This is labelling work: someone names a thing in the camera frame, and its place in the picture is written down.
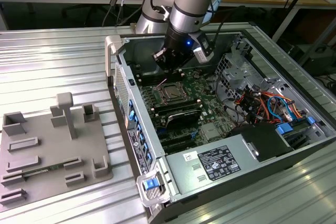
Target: electronic component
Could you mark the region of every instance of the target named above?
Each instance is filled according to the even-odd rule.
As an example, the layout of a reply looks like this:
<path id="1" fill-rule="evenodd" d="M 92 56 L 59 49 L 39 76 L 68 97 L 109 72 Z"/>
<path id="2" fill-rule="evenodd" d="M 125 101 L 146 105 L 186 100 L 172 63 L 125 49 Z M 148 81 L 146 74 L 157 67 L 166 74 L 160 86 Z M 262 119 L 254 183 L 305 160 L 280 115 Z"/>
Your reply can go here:
<path id="1" fill-rule="evenodd" d="M 132 169 L 141 174 L 136 181 L 141 200 L 151 212 L 158 212 L 152 216 L 153 223 L 175 216 L 176 201 L 188 202 L 200 194 L 217 198 L 231 193 L 295 165 L 335 140 L 336 122 L 264 50 L 265 46 L 276 50 L 276 44 L 264 35 L 262 38 L 260 44 L 246 30 L 222 29 L 217 43 L 222 50 L 216 50 L 208 65 L 190 62 L 181 70 L 184 76 L 178 81 L 167 78 L 170 74 L 156 68 L 148 54 L 149 45 L 159 47 L 161 38 L 132 38 L 119 51 L 115 83 L 109 89 L 116 94 L 113 104 L 116 109 L 119 105 L 124 121 L 129 120 L 132 110 L 134 121 L 135 116 L 138 118 L 137 125 L 128 130 L 129 141 L 125 145 L 134 153 Z M 286 57 L 280 49 L 274 54 L 281 56 L 279 59 Z M 142 65 L 143 78 L 150 80 L 150 85 L 143 81 L 132 84 L 130 79 L 141 79 L 132 65 Z M 202 74 L 195 76 L 199 69 Z M 156 87 L 161 87 L 162 93 L 154 90 Z M 191 111 L 201 115 L 190 120 L 185 115 Z M 316 123 L 311 124 L 310 116 Z M 288 123 L 293 130 L 281 135 L 276 130 L 279 123 Z M 143 181 L 155 177 L 164 177 L 160 189 L 144 191 Z M 203 205 L 204 198 L 194 203 Z M 178 205 L 180 212 L 187 211 L 185 205 Z"/>
<path id="2" fill-rule="evenodd" d="M 170 115 L 167 118 L 166 128 L 178 127 L 197 122 L 201 116 L 201 110 L 190 110 L 179 114 Z"/>
<path id="3" fill-rule="evenodd" d="M 187 100 L 187 94 L 183 90 L 181 83 L 171 83 L 166 85 L 160 85 L 153 88 L 154 91 L 159 92 L 163 102 L 171 103 L 176 101 Z"/>
<path id="4" fill-rule="evenodd" d="M 257 159 L 262 162 L 292 151 L 271 123 L 257 123 L 234 128 L 231 135 L 241 134 L 246 143 L 253 145 L 258 152 Z"/>
<path id="5" fill-rule="evenodd" d="M 213 123 L 204 124 L 201 129 L 208 141 L 221 136 Z"/>

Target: wire bundle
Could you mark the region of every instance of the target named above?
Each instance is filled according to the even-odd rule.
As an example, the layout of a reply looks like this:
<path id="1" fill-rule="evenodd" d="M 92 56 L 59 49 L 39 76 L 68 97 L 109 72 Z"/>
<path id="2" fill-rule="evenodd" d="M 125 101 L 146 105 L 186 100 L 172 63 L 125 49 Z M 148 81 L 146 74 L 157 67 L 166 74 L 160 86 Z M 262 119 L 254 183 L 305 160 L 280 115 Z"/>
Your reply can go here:
<path id="1" fill-rule="evenodd" d="M 323 86 L 329 89 L 333 94 L 336 94 L 336 80 L 331 78 L 329 75 L 326 77 L 315 77 L 315 79 L 322 82 Z"/>
<path id="2" fill-rule="evenodd" d="M 296 108 L 295 104 L 293 103 L 293 101 L 290 100 L 287 97 L 284 97 L 282 94 L 273 94 L 273 93 L 264 91 L 264 92 L 261 92 L 261 95 L 264 95 L 264 96 L 268 97 L 267 108 L 268 108 L 269 112 L 273 116 L 275 116 L 276 118 L 278 118 L 281 122 L 283 122 L 282 118 L 279 115 L 275 114 L 274 110 L 272 110 L 272 108 L 271 108 L 271 100 L 272 99 L 275 99 L 276 101 L 277 100 L 281 101 L 285 105 L 285 107 L 286 107 L 289 115 L 293 118 L 293 120 L 302 118 L 302 115 L 297 110 L 297 108 Z"/>
<path id="3" fill-rule="evenodd" d="M 293 120 L 299 120 L 302 115 L 297 110 L 294 102 L 281 94 L 273 94 L 267 91 L 258 92 L 259 96 L 252 95 L 251 93 L 244 92 L 243 95 L 234 103 L 236 106 L 251 106 L 250 117 L 254 116 L 254 123 L 266 121 L 269 123 L 282 123 L 285 121 L 279 114 L 276 113 L 278 106 L 281 104 L 286 107 L 288 114 Z"/>

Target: metal frame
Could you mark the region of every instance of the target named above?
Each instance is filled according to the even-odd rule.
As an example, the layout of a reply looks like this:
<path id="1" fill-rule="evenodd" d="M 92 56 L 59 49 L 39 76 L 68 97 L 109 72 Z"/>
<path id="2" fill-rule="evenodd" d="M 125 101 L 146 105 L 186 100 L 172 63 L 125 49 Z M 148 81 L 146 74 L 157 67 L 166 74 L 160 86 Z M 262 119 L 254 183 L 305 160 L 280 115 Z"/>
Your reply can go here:
<path id="1" fill-rule="evenodd" d="M 215 26 L 216 24 L 211 24 L 203 29 L 213 30 Z M 290 69 L 289 73 L 336 117 L 335 98 L 325 92 L 322 85 L 304 72 L 294 60 L 281 57 L 285 52 L 275 42 L 266 41 L 267 35 L 261 29 L 249 23 L 224 24 L 223 27 L 246 29 L 254 33 L 258 42 L 280 64 Z M 13 111 L 12 108 L 20 110 L 25 104 L 24 113 L 44 113 L 57 91 L 73 92 L 76 103 L 94 102 L 99 107 L 104 128 L 107 130 L 106 140 L 114 178 L 92 187 L 6 211 L 0 217 L 1 223 L 26 222 L 28 219 L 41 223 L 98 220 L 100 223 L 147 224 L 134 180 L 136 173 L 132 173 L 129 163 L 132 162 L 131 155 L 127 156 L 127 147 L 125 148 L 122 137 L 112 136 L 109 130 L 115 129 L 117 125 L 114 113 L 118 110 L 115 103 L 114 107 L 111 104 L 105 81 L 103 42 L 109 35 L 131 33 L 132 29 L 129 27 L 2 32 L 1 112 L 4 113 L 7 108 L 10 111 Z M 210 202 L 170 223 L 240 221 L 255 224 L 265 222 L 265 219 L 274 223 L 298 223 L 299 220 L 306 220 L 306 223 L 320 223 L 324 220 L 335 223 L 336 215 L 330 207 L 335 199 L 335 180 L 336 144 L 333 144 L 291 169 Z"/>
<path id="2" fill-rule="evenodd" d="M 214 33 L 215 30 L 207 30 L 207 32 Z M 272 65 L 272 68 L 276 69 L 278 75 L 285 79 L 285 81 L 293 87 L 305 100 L 309 102 L 309 110 L 316 111 L 319 116 L 323 117 L 325 122 L 329 124 L 332 128 L 336 129 L 336 120 L 320 105 L 311 95 L 307 92 L 300 83 L 298 83 L 295 78 L 293 78 L 288 71 L 256 40 L 247 29 L 222 29 L 222 33 L 242 33 L 247 40 L 253 45 L 254 49 L 257 50 L 266 60 Z M 151 223 L 161 223 L 172 217 L 176 217 L 181 213 L 192 210 L 195 207 L 201 206 L 206 202 L 214 200 L 220 196 L 229 194 L 237 189 L 249 185 L 250 182 L 254 183 L 260 180 L 260 178 L 265 178 L 275 172 L 279 172 L 284 168 L 291 167 L 297 162 L 301 161 L 305 157 L 313 154 L 319 149 L 325 147 L 326 145 L 334 142 L 336 137 L 327 137 L 325 140 L 316 142 L 310 146 L 303 147 L 299 150 L 293 151 L 283 155 L 282 157 L 276 158 L 277 161 L 268 160 L 264 162 L 260 167 L 253 170 L 253 172 L 243 173 L 240 176 L 231 175 L 230 180 L 222 182 L 214 182 L 210 185 L 206 185 L 202 188 L 196 189 L 190 193 L 177 194 L 171 196 L 171 201 L 178 201 L 169 207 L 163 208 L 157 213 L 156 216 L 151 217 Z"/>

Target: ribbed metal surface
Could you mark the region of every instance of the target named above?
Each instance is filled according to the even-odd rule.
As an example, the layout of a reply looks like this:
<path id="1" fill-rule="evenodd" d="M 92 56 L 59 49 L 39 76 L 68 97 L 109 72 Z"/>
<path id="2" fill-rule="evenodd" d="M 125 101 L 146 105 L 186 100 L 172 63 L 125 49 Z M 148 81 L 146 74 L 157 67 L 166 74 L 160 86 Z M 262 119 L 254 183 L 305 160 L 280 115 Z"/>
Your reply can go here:
<path id="1" fill-rule="evenodd" d="M 147 223 L 105 82 L 103 42 L 116 33 L 99 28 L 0 34 L 0 125 L 6 112 L 50 113 L 57 93 L 72 92 L 75 106 L 98 107 L 113 171 L 103 183 L 3 212 L 1 223 Z"/>

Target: blue latch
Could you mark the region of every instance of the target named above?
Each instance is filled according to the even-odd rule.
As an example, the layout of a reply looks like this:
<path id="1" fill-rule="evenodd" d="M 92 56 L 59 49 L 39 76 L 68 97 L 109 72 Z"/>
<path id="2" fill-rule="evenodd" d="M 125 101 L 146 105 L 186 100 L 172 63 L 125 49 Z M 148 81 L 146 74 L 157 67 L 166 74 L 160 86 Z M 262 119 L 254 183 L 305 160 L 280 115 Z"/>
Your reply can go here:
<path id="1" fill-rule="evenodd" d="M 292 131 L 293 128 L 289 125 L 289 123 L 281 123 L 278 125 L 277 130 L 281 135 L 284 135 L 285 133 Z"/>
<path id="2" fill-rule="evenodd" d="M 143 134 L 140 134 L 140 143 L 143 144 L 145 142 L 145 137 L 143 136 Z"/>
<path id="3" fill-rule="evenodd" d="M 307 121 L 308 123 L 310 123 L 311 125 L 315 124 L 315 119 L 312 116 L 307 117 Z"/>
<path id="4" fill-rule="evenodd" d="M 147 153 L 147 160 L 149 164 L 152 163 L 152 155 L 150 153 Z"/>
<path id="5" fill-rule="evenodd" d="M 131 113 L 130 113 L 130 115 L 128 116 L 128 119 L 129 119 L 130 121 L 133 121 L 133 120 L 134 120 L 134 117 L 135 117 L 135 112 L 134 112 L 134 110 L 132 110 Z"/>
<path id="6" fill-rule="evenodd" d="M 146 191 L 157 188 L 157 187 L 160 186 L 159 180 L 157 178 L 148 179 L 148 180 L 143 182 L 143 185 L 145 186 Z"/>

